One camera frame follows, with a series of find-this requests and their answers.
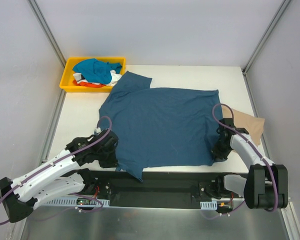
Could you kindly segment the dark blue t shirt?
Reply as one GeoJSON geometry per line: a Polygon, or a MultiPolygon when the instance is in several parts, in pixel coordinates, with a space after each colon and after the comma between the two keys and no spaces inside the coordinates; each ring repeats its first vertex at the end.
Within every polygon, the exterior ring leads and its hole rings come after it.
{"type": "Polygon", "coordinates": [[[151,87],[126,72],[99,109],[102,129],[118,136],[117,169],[142,179],[145,168],[211,166],[223,117],[217,90],[151,87]]]}

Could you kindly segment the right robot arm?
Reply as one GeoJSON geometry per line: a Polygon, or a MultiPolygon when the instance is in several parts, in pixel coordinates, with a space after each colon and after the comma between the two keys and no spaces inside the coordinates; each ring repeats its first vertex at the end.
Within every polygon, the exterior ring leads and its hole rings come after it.
{"type": "Polygon", "coordinates": [[[215,192],[220,197],[236,193],[250,209],[275,211],[288,205],[288,170],[263,156],[245,128],[237,128],[232,118],[218,121],[219,138],[211,150],[215,160],[226,160],[235,151],[248,168],[247,176],[226,174],[217,178],[215,192]]]}

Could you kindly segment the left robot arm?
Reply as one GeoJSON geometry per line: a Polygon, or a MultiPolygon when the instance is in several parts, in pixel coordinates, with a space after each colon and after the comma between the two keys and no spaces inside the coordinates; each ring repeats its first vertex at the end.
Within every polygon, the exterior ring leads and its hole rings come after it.
{"type": "Polygon", "coordinates": [[[118,136],[109,129],[76,137],[36,169],[14,179],[2,178],[0,204],[7,214],[7,222],[17,223],[43,204],[64,195],[92,194],[97,180],[86,165],[98,161],[102,168],[116,167],[118,143],[118,136]]]}

